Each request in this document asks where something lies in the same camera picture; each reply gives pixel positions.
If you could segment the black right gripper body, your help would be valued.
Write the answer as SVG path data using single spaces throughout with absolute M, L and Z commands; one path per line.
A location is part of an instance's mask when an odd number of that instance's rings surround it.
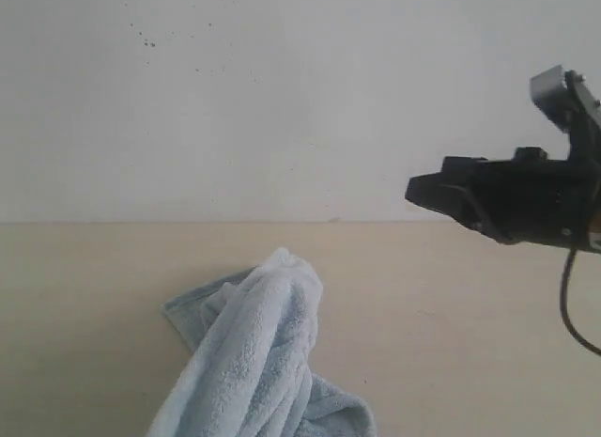
M 510 160 L 447 157 L 441 174 L 462 226 L 501 244 L 600 252 L 600 164 L 591 157 L 550 160 L 519 148 Z

